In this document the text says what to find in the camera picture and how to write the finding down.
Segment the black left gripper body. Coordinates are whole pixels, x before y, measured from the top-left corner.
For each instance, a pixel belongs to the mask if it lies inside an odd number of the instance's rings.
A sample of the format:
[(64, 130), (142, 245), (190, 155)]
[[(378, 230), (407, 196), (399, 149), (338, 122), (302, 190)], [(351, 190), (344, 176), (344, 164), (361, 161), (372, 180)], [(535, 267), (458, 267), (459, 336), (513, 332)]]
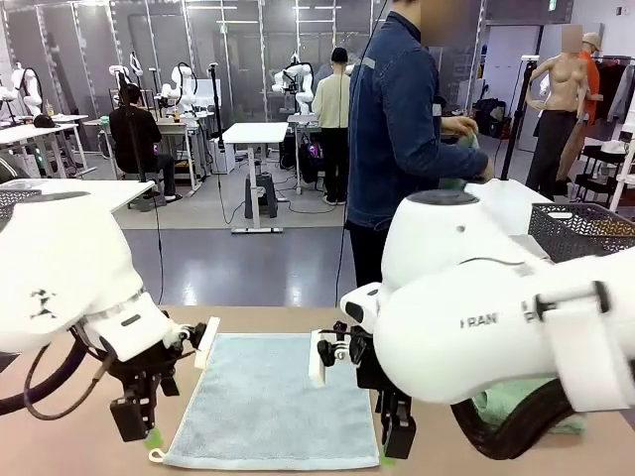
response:
[(139, 394), (155, 391), (160, 386), (161, 374), (174, 370), (176, 362), (183, 355), (183, 344), (169, 344), (163, 341), (153, 345), (126, 362), (115, 360), (108, 374), (117, 379), (123, 390), (134, 390)]

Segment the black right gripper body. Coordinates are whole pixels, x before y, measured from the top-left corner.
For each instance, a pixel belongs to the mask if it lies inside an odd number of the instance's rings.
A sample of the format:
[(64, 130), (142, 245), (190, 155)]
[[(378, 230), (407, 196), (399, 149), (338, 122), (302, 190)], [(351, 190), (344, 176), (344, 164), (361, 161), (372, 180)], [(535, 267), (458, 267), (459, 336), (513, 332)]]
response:
[(361, 389), (383, 392), (391, 382), (379, 364), (373, 338), (370, 335), (352, 336), (349, 342), (349, 357), (356, 367), (357, 386)]

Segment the person's left hand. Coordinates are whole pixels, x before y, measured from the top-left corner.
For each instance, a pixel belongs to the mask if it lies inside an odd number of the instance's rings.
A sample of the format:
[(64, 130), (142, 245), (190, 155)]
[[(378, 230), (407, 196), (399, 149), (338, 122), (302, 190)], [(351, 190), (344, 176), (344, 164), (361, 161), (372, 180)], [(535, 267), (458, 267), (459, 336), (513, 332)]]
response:
[(457, 137), (478, 133), (477, 123), (466, 116), (443, 117), (441, 119), (441, 129), (444, 134)]

